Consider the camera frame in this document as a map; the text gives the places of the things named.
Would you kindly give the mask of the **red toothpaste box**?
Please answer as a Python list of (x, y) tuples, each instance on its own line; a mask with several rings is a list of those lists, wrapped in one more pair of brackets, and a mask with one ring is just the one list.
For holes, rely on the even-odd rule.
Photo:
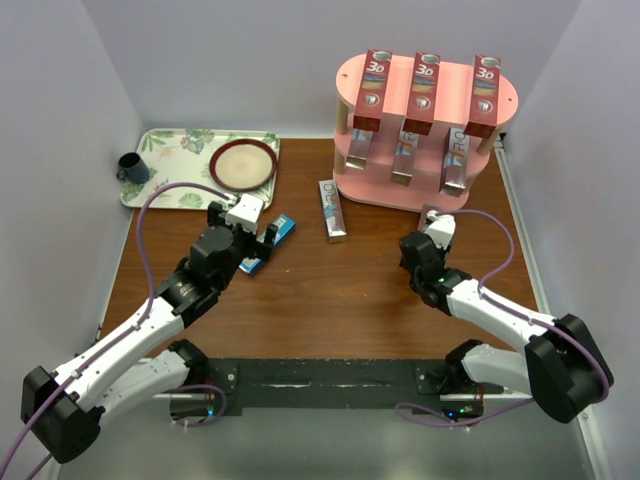
[(473, 67), (469, 117), (464, 134), (489, 139), (497, 127), (501, 60), (476, 55)]
[(392, 56), (388, 50), (368, 50), (353, 113), (354, 129), (379, 130)]
[(427, 136), (434, 124), (441, 57), (417, 52), (411, 70), (403, 131)]

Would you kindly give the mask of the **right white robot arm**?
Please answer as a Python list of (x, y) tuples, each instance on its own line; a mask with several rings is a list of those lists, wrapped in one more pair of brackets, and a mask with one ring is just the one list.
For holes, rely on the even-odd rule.
[(561, 423), (608, 397), (613, 374), (581, 318), (555, 318), (482, 288), (471, 275), (447, 267), (450, 248), (424, 232), (404, 236), (399, 248), (409, 285), (427, 306), (474, 324), (508, 346), (500, 350), (468, 343), (455, 351), (445, 369), (452, 390), (466, 393), (478, 383), (506, 387), (529, 396)]

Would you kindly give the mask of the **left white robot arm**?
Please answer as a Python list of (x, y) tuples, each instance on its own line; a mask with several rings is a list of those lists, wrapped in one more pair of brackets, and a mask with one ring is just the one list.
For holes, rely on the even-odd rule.
[(207, 368), (192, 345), (171, 347), (148, 366), (139, 361), (207, 313), (243, 260), (269, 258), (277, 229), (258, 235), (263, 210), (250, 194), (229, 210), (211, 203), (189, 254), (128, 320), (54, 370), (36, 367), (25, 376), (20, 417), (56, 462), (84, 453), (115, 413), (157, 393), (205, 385)]

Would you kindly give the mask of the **silver toothpaste box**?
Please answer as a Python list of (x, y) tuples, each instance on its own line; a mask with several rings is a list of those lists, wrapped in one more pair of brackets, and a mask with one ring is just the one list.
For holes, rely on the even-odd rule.
[(418, 231), (425, 231), (426, 228), (433, 222), (434, 219), (440, 214), (441, 208), (438, 205), (431, 205), (425, 203), (422, 206), (419, 222), (417, 226)]
[(320, 180), (319, 193), (328, 241), (345, 241), (347, 231), (336, 182), (333, 179)]
[(440, 192), (460, 197), (467, 188), (467, 164), (470, 138), (463, 129), (451, 127), (444, 144), (440, 170)]
[(363, 129), (354, 129), (346, 155), (346, 166), (358, 170), (366, 168), (369, 149), (374, 132)]
[(400, 131), (391, 168), (391, 181), (408, 187), (414, 173), (419, 134)]

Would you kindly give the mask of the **blue toothpaste box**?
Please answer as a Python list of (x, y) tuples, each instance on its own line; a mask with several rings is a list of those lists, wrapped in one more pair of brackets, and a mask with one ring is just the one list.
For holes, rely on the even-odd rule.
[[(273, 249), (271, 251), (271, 253), (274, 253), (285, 240), (295, 232), (296, 223), (287, 215), (281, 214), (272, 224), (277, 227), (277, 232), (273, 240)], [(250, 277), (253, 277), (266, 263), (266, 260), (259, 258), (245, 258), (240, 264), (239, 269)]]

